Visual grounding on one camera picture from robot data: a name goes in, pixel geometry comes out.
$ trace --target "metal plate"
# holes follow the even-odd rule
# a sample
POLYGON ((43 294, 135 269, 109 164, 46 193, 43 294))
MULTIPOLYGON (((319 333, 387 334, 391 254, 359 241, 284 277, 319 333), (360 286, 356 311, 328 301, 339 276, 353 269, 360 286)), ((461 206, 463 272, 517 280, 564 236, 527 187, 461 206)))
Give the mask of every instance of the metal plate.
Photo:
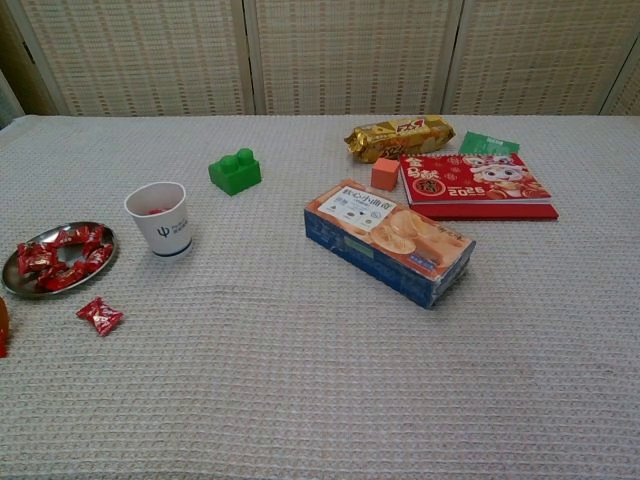
MULTIPOLYGON (((58 232, 60 232, 61 230, 72 230, 84 225, 88 226, 90 229, 93 229, 100 224, 95 222, 67 223, 66 225, 60 225, 59 227, 47 230, 46 232, 43 232, 24 243, 53 242, 53 240, 58 235, 58 232)), ((2 269, 2 285, 14 295, 18 295, 19 297, 23 298, 45 298, 67 292, 72 288, 75 288, 78 285, 82 285, 83 283, 91 280, 115 260, 116 254, 118 252, 118 241, 115 234, 113 233, 113 230, 111 230, 106 225, 104 226, 102 243, 113 244, 113 252, 111 252, 111 255, 109 256, 109 258, 107 258, 104 264, 95 272, 78 280, 73 285, 69 285, 68 287, 63 288, 62 290, 50 292, 36 285, 36 279, 38 278, 37 273, 20 275, 18 273, 18 250, 13 252, 13 255, 11 255, 4 264, 4 268, 2 269)), ((58 248, 58 259, 62 262, 65 262, 69 266, 73 265, 76 260, 83 260, 84 257, 82 256, 82 245, 70 245, 68 247, 58 248)))

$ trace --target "paper cup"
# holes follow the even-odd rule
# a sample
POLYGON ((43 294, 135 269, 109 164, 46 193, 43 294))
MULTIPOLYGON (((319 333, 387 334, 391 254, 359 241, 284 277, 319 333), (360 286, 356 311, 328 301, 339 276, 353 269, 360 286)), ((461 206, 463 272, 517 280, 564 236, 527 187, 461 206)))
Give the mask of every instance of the paper cup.
POLYGON ((177 260, 191 251, 185 198, 186 191, 179 183, 157 182, 139 188, 124 201, 125 210, 160 259, 177 260), (154 210, 163 211, 149 214, 154 210))

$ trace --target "toy block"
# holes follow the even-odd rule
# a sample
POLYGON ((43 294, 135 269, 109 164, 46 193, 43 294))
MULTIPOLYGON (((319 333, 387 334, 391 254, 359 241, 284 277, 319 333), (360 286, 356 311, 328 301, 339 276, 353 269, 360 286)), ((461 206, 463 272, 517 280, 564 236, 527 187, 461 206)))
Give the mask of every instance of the toy block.
POLYGON ((371 186, 391 191, 396 188, 400 162, 380 157, 371 169, 371 186))
POLYGON ((229 195, 235 195, 262 180, 260 164, 248 148, 241 148, 235 155, 225 155, 209 165, 211 183, 229 195))

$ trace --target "white tablecloth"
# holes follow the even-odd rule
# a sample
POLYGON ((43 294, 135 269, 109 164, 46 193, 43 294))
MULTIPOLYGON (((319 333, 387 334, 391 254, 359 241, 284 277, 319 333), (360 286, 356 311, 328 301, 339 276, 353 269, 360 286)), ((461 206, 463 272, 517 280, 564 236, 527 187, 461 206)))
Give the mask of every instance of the white tablecloth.
MULTIPOLYGON (((557 222, 448 222, 477 241, 425 310, 305 237, 304 205, 370 167, 380 117, 24 117, 0 131, 0 257, 69 221, 110 226, 99 281, 3 292, 0 476, 640 478, 640 118, 449 116, 521 144, 557 222), (253 148, 234 197, 207 166, 253 148), (181 182, 185 259, 153 258, 127 193, 181 182), (107 337, 74 312, 125 312, 107 337)), ((404 201, 402 189, 392 193, 404 201)))

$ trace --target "cookie package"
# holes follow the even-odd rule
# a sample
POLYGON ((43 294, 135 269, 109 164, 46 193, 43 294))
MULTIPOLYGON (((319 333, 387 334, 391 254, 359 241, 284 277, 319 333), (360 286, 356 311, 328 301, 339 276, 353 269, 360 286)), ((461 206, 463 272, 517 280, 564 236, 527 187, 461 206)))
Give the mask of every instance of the cookie package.
POLYGON ((304 210, 307 237, 425 308, 464 272, 475 241, 343 180, 304 210))
POLYGON ((425 115, 361 125, 344 141, 358 161, 375 163, 380 157, 396 159, 402 154, 439 150, 454 136, 453 127, 444 118, 425 115))

